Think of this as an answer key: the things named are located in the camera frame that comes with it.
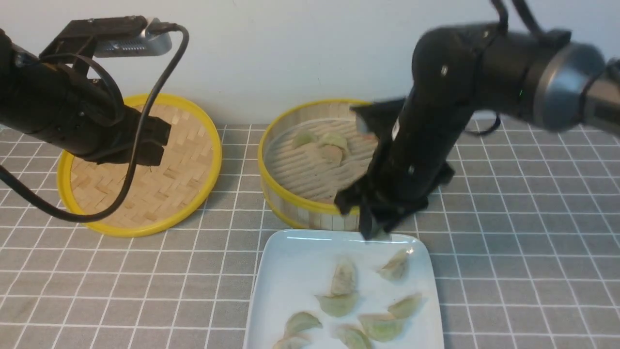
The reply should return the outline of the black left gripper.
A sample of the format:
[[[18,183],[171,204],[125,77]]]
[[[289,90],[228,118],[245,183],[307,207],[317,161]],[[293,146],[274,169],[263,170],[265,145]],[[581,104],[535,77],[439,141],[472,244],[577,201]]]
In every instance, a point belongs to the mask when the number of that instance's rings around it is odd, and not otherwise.
[[[147,115],[138,130],[141,111],[124,109],[124,118],[111,127],[104,128],[103,143],[97,149],[97,164],[129,164],[135,138],[139,135],[137,165],[159,166],[168,145],[172,126],[158,117]]]

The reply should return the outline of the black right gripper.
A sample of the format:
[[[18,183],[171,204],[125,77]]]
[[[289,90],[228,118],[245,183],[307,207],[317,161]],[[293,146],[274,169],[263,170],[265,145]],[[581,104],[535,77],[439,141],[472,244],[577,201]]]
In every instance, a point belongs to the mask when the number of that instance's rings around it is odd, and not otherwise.
[[[448,185],[455,170],[447,162],[440,166],[432,179],[430,190],[421,196],[411,196],[405,192],[407,185],[396,190],[380,188],[366,173],[352,184],[337,192],[334,204],[341,216],[348,216],[354,207],[359,208],[359,232],[365,241],[371,241],[379,232],[388,233],[386,228],[396,228],[405,219],[428,208],[428,196],[437,188]]]

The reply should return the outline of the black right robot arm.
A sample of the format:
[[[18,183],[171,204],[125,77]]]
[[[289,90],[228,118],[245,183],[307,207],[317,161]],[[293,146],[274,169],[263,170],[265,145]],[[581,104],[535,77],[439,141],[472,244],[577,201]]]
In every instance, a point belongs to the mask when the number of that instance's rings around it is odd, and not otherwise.
[[[427,31],[402,99],[351,107],[378,146],[359,179],[337,192],[342,216],[359,208],[365,240],[390,233],[428,206],[454,169],[463,133],[483,137],[507,115],[548,132],[587,125],[619,134],[619,69],[569,31],[511,32],[501,23]]]

